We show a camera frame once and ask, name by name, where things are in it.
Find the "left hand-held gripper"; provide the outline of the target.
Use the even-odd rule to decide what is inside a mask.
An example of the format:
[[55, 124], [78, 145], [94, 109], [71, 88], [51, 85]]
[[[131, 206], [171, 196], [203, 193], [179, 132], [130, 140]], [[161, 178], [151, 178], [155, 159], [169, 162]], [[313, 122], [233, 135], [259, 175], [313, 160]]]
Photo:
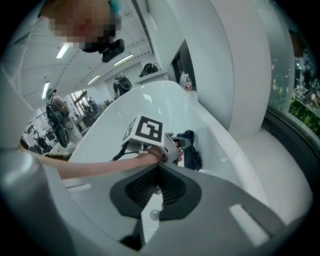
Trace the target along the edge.
[[192, 146], [189, 138], [173, 137], [165, 132], [165, 125], [144, 115], [137, 115], [127, 126], [121, 140], [120, 160], [135, 158], [152, 147], [162, 152], [160, 163], [178, 164], [183, 160], [183, 150]]

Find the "white bathtub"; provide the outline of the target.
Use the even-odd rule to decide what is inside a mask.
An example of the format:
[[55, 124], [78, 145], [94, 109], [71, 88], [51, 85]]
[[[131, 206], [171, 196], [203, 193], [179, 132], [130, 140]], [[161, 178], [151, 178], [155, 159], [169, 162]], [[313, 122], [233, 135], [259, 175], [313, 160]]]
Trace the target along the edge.
[[175, 167], [227, 180], [268, 207], [263, 190], [235, 140], [179, 84], [168, 80], [138, 86], [110, 104], [78, 144], [70, 162], [114, 161], [121, 151], [126, 128], [137, 115], [162, 122], [165, 132], [174, 138], [187, 130], [194, 131], [193, 146], [200, 154], [202, 168], [196, 171], [184, 167], [183, 154], [177, 164], [144, 165], [142, 170], [114, 183], [109, 192], [111, 202], [122, 216], [137, 219], [133, 234], [121, 241], [110, 237], [82, 212], [63, 182], [49, 177], [74, 255], [145, 255], [141, 250], [148, 242], [142, 235], [140, 215], [152, 194], [160, 195], [159, 224], [184, 219], [200, 203], [200, 185], [174, 170]]

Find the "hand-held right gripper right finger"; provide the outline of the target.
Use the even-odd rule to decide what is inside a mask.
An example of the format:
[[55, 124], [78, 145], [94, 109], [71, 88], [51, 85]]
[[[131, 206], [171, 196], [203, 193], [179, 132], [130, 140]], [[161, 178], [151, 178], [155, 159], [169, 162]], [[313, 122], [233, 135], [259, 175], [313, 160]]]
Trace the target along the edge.
[[184, 219], [160, 222], [141, 249], [148, 256], [273, 256], [294, 232], [274, 211], [234, 183], [174, 167], [201, 188]]

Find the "person's left forearm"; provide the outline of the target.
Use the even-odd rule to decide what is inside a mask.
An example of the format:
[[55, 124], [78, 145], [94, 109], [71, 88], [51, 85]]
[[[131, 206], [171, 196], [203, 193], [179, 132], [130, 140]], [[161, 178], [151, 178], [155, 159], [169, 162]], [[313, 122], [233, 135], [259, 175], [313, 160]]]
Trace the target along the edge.
[[18, 149], [23, 152], [30, 153], [42, 164], [55, 168], [60, 178], [63, 180], [117, 173], [144, 165], [158, 164], [163, 159], [163, 154], [157, 146], [151, 147], [147, 153], [142, 153], [134, 158], [98, 163], [73, 163], [53, 159], [26, 150], [21, 145]]

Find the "white counter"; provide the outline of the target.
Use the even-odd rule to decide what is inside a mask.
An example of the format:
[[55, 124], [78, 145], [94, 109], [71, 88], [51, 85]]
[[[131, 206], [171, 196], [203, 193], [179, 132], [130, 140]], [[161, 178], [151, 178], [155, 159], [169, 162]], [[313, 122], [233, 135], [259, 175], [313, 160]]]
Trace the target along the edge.
[[167, 81], [167, 80], [168, 80], [168, 73], [164, 70], [161, 70], [161, 71], [143, 76], [141, 78], [135, 79], [132, 83], [138, 86], [142, 86], [144, 84], [148, 84], [151, 82]]

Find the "clear plastic water bottle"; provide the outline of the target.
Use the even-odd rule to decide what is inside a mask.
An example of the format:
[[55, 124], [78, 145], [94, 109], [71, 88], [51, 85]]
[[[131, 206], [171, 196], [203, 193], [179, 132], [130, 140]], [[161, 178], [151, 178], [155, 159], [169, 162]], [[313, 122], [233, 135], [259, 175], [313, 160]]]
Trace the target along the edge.
[[192, 80], [190, 79], [188, 74], [184, 74], [179, 82], [180, 86], [183, 87], [185, 91], [192, 91], [193, 90], [193, 85], [192, 85]]

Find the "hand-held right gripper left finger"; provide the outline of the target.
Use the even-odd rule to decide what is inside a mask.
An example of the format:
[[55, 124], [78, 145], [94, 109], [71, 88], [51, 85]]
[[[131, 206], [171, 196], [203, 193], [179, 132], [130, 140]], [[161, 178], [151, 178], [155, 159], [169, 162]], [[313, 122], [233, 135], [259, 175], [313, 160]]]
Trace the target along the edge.
[[[119, 213], [110, 199], [110, 190], [116, 182], [142, 169], [139, 167], [103, 175], [70, 178], [62, 182], [82, 212], [107, 235], [119, 242], [133, 234], [137, 219]], [[149, 242], [160, 226], [159, 220], [151, 220], [152, 210], [160, 211], [160, 195], [152, 194], [140, 214], [142, 236], [145, 242]]]

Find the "dark blue cloth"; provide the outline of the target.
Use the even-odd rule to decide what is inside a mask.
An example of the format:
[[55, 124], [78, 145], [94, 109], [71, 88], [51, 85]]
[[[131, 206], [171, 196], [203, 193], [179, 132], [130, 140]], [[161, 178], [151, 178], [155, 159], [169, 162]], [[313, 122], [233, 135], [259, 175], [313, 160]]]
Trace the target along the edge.
[[176, 136], [178, 138], [185, 138], [190, 140], [191, 146], [182, 150], [184, 154], [184, 167], [191, 170], [199, 171], [203, 165], [200, 153], [196, 151], [194, 147], [195, 132], [192, 130], [186, 130], [183, 133], [178, 133]]

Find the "person's white shirt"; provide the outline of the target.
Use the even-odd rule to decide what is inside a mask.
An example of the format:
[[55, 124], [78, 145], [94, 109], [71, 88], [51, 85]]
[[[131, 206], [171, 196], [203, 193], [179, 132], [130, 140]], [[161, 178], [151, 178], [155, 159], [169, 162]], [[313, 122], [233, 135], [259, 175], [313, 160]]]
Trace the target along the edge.
[[48, 15], [29, 14], [13, 32], [0, 57], [0, 151], [18, 146], [34, 109], [16, 88], [31, 31]]

